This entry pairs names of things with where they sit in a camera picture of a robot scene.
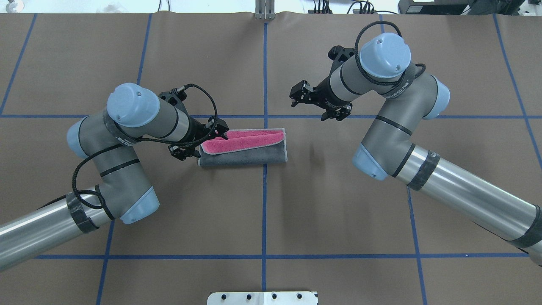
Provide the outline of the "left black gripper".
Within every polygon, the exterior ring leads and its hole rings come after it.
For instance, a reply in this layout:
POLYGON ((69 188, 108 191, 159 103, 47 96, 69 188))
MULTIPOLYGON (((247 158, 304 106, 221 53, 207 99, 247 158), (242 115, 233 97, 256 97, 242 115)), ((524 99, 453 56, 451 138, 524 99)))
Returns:
POLYGON ((190 118, 187 134, 178 144, 169 145, 169 152, 172 157, 184 161, 187 158, 201 158, 198 146, 205 141, 216 138, 228 140, 228 124, 223 119, 214 119, 211 116, 207 124, 190 118))

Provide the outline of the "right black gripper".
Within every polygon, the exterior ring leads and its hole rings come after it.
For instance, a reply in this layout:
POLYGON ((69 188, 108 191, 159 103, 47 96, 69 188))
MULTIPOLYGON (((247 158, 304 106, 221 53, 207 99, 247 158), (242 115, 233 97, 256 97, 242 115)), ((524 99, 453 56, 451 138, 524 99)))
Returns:
POLYGON ((352 103, 345 102, 332 91, 330 79, 325 78, 313 88, 308 81, 302 80, 294 85, 290 91, 291 107, 298 104, 316 105, 325 110, 320 120, 328 119, 341 121, 350 116, 352 103))

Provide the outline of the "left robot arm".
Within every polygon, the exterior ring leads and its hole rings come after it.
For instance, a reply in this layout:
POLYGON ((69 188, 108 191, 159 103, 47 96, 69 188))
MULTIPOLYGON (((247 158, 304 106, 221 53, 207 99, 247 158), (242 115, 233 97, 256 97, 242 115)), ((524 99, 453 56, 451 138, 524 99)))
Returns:
POLYGON ((227 123, 215 112, 207 123, 188 114, 183 85, 155 94, 135 83, 118 85, 106 108, 86 116, 66 133, 66 141, 83 161, 74 170, 71 190, 32 213, 1 226, 1 270, 34 258, 102 225, 120 219, 137 222, 160 203, 134 145, 167 144, 178 160, 200 158, 197 147, 226 139, 227 123))

